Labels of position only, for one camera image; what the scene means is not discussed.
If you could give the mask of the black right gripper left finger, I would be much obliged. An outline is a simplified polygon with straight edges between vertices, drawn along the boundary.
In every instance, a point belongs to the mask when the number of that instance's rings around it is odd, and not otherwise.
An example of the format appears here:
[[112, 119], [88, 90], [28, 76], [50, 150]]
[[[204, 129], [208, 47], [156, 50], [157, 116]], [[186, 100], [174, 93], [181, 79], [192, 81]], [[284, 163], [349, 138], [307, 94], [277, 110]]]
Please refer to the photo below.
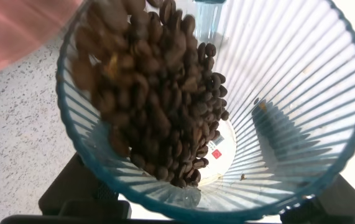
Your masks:
[[99, 180], [74, 154], [39, 199], [44, 215], [129, 218], [131, 206]]

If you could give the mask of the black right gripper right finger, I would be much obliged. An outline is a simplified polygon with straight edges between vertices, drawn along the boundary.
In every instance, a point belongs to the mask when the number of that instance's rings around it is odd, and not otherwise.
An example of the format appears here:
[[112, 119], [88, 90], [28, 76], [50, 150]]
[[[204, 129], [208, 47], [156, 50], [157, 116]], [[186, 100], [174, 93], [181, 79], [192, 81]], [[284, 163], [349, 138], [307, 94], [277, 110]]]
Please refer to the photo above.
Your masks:
[[355, 189], [338, 175], [324, 191], [280, 215], [283, 224], [355, 224]]

